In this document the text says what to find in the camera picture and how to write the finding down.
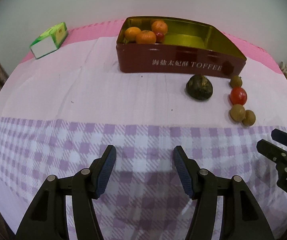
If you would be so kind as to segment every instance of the orange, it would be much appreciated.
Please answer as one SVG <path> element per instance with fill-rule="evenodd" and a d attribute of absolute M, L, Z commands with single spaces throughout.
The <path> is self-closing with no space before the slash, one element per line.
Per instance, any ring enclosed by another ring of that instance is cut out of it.
<path fill-rule="evenodd" d="M 138 44 L 154 44 L 157 37 L 152 31 L 142 31 L 136 36 L 136 43 Z"/>
<path fill-rule="evenodd" d="M 125 39 L 127 41 L 135 41 L 137 34 L 140 32 L 141 30 L 138 27 L 130 27 L 125 30 Z"/>
<path fill-rule="evenodd" d="M 154 33 L 162 33 L 163 35 L 165 35 L 168 32 L 168 25 L 163 21 L 155 21 L 151 25 L 151 30 Z"/>
<path fill-rule="evenodd" d="M 161 20 L 161 19 L 151 19 L 150 20 L 150 25 L 152 25 L 154 22 L 157 22 L 157 21 L 165 22 L 164 20 Z"/>

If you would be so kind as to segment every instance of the plaid fabric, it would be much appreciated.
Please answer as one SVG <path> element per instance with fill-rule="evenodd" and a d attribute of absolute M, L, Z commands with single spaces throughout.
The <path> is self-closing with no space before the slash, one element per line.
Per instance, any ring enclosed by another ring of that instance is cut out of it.
<path fill-rule="evenodd" d="M 48 175 L 72 176 L 113 144 L 116 165 L 105 194 L 93 201 L 104 238 L 185 239 L 195 202 L 184 194 L 172 163 L 173 148 L 182 145 L 189 158 L 216 176 L 240 175 L 278 236 L 287 227 L 285 193 L 276 186 L 275 164 L 256 151 L 260 139 L 272 141 L 274 128 L 287 132 L 287 127 L 159 127 L 0 118 L 0 179 L 27 208 Z M 273 205 L 281 214 L 277 218 Z M 221 217 L 219 198 L 213 239 L 219 237 Z M 67 220 L 71 239 L 76 239 L 69 200 Z"/>

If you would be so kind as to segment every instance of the pink tablecloth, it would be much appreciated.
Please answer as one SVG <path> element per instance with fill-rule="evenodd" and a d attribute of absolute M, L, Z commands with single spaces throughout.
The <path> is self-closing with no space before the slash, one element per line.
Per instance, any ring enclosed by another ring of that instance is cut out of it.
<path fill-rule="evenodd" d="M 117 161 L 106 193 L 95 201 L 105 239 L 184 239 L 194 203 L 184 194 L 172 150 L 217 176 L 243 177 L 279 236 L 287 227 L 287 194 L 276 187 L 275 165 L 255 148 L 287 131 L 287 81 L 270 55 L 228 35 L 247 56 L 241 73 L 244 129 L 228 117 L 228 81 L 209 77 L 214 92 L 196 103 L 184 93 L 190 75 L 121 73 L 115 50 L 122 21 L 70 31 L 63 46 L 39 60 L 27 55 L 0 93 L 0 212 L 16 231 L 49 174 L 71 176 L 107 144 Z M 68 227 L 75 239 L 71 203 Z M 214 238 L 218 239 L 222 202 Z"/>

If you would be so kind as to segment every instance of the tissue box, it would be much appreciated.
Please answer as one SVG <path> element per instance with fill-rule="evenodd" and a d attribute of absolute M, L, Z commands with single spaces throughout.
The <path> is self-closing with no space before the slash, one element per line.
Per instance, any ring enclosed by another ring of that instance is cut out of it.
<path fill-rule="evenodd" d="M 36 38 L 30 45 L 30 49 L 36 59 L 41 58 L 59 49 L 67 35 L 68 31 L 66 23 L 59 23 L 49 28 Z"/>

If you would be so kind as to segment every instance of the red cherry tomato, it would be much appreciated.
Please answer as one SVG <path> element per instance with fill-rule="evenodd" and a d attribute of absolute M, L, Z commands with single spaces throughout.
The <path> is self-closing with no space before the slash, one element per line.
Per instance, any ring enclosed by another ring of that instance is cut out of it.
<path fill-rule="evenodd" d="M 155 33 L 155 35 L 156 35 L 156 38 L 157 38 L 157 42 L 163 42 L 163 40 L 164 40 L 164 38 L 165 38 L 165 36 L 163 35 L 163 33 L 157 32 L 157 33 Z"/>
<path fill-rule="evenodd" d="M 243 88 L 235 87 L 231 90 L 230 101 L 233 105 L 240 104 L 244 105 L 247 101 L 248 96 Z"/>

